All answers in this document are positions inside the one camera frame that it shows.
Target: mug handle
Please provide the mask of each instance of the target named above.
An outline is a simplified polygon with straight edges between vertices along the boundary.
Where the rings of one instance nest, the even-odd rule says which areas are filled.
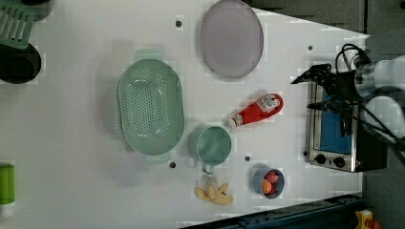
[[[214,166],[210,165],[209,166],[209,171],[206,170],[206,164],[205,163],[203,163],[202,166],[203,166],[202,167],[203,172],[205,172],[208,175],[213,175],[214,174]]]

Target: ketchup label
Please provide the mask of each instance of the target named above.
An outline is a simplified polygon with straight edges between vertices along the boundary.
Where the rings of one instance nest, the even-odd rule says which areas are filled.
[[[276,95],[269,94],[257,101],[257,105],[262,109],[263,112],[270,113],[280,105],[280,100],[276,97]]]

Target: green basket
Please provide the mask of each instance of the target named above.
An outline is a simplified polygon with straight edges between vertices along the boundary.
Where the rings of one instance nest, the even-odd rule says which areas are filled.
[[[181,82],[157,59],[132,65],[118,85],[122,131],[129,145],[148,156],[173,149],[184,131]]]
[[[0,44],[28,47],[35,12],[17,1],[0,0]]]

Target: white bottle cap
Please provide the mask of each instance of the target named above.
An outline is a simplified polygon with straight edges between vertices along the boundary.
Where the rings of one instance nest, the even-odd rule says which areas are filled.
[[[234,128],[236,128],[238,125],[236,124],[235,119],[229,118],[229,120],[228,120],[227,123],[226,123],[226,126],[227,126],[228,128],[230,128],[230,129],[234,129]]]

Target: ketchup bottle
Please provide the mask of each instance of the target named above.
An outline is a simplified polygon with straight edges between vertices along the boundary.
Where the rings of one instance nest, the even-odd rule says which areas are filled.
[[[261,121],[279,113],[283,105],[283,98],[280,95],[267,94],[250,104],[240,113],[229,118],[227,126],[229,128],[236,128],[248,123]]]

